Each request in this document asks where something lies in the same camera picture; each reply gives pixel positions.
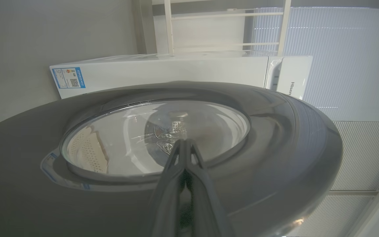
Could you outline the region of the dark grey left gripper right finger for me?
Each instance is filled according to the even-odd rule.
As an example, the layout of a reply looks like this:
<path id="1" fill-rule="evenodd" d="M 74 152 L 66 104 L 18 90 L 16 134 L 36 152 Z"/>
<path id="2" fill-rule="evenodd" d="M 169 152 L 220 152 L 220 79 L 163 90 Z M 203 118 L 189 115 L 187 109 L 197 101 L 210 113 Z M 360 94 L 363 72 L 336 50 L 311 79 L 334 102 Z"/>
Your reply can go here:
<path id="1" fill-rule="evenodd" d="M 234 237 L 235 232 L 215 191 L 201 153 L 193 140 L 185 140 L 185 171 L 193 206 L 193 237 Z"/>

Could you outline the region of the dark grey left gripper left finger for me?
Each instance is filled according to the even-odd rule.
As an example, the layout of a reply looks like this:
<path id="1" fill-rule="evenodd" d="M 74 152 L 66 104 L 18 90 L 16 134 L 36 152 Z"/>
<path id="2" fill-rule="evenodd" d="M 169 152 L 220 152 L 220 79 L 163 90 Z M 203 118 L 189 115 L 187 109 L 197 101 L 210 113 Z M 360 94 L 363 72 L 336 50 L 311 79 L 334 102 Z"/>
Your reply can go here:
<path id="1" fill-rule="evenodd" d="M 151 237 L 177 237 L 180 222 L 180 193 L 185 163 L 185 140 L 175 142 L 161 178 L 155 189 L 152 204 Z"/>

